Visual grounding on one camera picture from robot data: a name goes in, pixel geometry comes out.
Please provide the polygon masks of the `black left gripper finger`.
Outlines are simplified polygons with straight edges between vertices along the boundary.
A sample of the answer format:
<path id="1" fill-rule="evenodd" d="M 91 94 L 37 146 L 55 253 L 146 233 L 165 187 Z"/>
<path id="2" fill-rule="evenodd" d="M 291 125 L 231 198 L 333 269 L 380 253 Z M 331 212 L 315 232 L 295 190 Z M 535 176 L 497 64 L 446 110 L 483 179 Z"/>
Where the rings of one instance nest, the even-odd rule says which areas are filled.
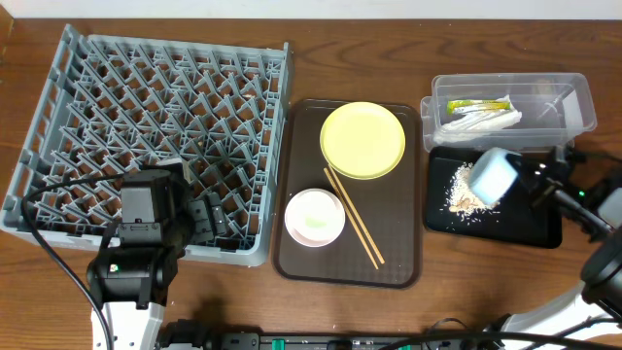
<path id="1" fill-rule="evenodd" d="M 214 238 L 213 214 L 205 199 L 190 201 L 188 210 L 194 221 L 191 242 L 208 242 Z"/>
<path id="2" fill-rule="evenodd" d="M 219 195 L 215 192 L 210 192 L 206 195 L 206 203 L 208 204 L 208 217 L 214 236 L 224 235 L 226 233 L 226 215 L 223 208 L 223 203 Z"/>

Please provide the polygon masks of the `light blue bowl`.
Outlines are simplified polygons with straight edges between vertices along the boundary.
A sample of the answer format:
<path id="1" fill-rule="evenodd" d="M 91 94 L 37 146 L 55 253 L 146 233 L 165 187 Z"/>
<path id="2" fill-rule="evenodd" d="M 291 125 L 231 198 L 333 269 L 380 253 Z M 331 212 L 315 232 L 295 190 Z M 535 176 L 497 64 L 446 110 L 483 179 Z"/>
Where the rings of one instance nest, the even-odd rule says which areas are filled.
<path id="1" fill-rule="evenodd" d="M 518 178 L 512 164 L 520 154 L 502 148 L 486 151 L 472 166 L 468 175 L 469 190 L 485 205 L 492 206 L 511 188 Z"/>

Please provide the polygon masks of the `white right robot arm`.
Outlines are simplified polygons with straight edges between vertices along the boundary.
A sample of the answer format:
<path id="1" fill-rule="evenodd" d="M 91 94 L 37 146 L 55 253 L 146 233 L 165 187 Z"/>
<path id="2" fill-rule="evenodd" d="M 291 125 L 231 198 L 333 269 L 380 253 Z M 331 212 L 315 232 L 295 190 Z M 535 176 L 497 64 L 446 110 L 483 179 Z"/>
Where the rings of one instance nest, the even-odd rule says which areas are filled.
<path id="1" fill-rule="evenodd" d="M 570 182 L 570 175 L 585 158 L 568 147 L 554 148 L 544 161 L 494 148 L 477 162 L 492 181 L 489 190 L 480 183 L 476 192 L 481 198 L 506 201 L 510 191 L 524 190 L 524 207 L 559 214 L 600 244 L 575 287 L 535 310 L 505 316 L 495 331 L 573 340 L 621 333 L 621 169 L 583 190 Z"/>

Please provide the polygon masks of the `green yellow snack wrapper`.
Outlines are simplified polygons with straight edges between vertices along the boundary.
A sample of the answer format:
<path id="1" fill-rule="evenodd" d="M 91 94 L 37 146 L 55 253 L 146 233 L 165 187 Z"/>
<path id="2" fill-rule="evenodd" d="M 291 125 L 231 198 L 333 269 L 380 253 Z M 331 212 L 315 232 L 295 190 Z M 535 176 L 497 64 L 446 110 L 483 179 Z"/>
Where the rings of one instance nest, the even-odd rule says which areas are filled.
<path id="1" fill-rule="evenodd" d="M 511 103 L 504 100 L 453 100 L 446 106 L 448 115 L 510 109 Z"/>

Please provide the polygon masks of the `leftover rice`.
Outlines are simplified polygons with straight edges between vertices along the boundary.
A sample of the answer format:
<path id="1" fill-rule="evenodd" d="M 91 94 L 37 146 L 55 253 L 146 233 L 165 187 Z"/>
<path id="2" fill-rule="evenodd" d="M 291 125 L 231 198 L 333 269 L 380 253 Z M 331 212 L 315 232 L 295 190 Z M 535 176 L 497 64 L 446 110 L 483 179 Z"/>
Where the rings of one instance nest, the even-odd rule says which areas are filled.
<path id="1" fill-rule="evenodd" d="M 450 178 L 448 188 L 444 191 L 445 201 L 439 212 L 456 217 L 461 223 L 468 226 L 471 223 L 481 223 L 484 215 L 498 214 L 497 202 L 491 205 L 483 203 L 469 188 L 467 180 L 473 164 L 463 163 Z"/>

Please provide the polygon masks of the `pink bowl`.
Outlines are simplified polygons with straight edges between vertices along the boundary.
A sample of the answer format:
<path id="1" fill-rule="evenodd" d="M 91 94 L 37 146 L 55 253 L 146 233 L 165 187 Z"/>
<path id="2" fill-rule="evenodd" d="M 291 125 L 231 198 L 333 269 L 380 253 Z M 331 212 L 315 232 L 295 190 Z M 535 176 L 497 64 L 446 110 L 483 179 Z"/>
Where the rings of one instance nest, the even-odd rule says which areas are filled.
<path id="1" fill-rule="evenodd" d="M 319 248 L 332 243 L 345 227 L 345 209 L 335 194 L 307 189 L 294 195 L 285 211 L 289 236 L 305 247 Z"/>

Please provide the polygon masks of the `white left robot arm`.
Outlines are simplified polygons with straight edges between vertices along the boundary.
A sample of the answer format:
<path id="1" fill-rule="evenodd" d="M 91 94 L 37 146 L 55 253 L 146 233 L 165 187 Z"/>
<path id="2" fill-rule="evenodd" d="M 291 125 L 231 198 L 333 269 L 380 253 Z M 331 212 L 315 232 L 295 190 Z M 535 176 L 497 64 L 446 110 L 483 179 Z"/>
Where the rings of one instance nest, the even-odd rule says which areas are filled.
<path id="1" fill-rule="evenodd" d="M 117 349 L 210 349 L 208 329 L 195 320 L 163 323 L 168 289 L 190 244 L 224 229 L 222 207 L 195 196 L 190 167 L 181 158 L 145 165 L 121 178 L 121 217 L 105 230 L 87 268 L 96 301 L 93 346 Z"/>

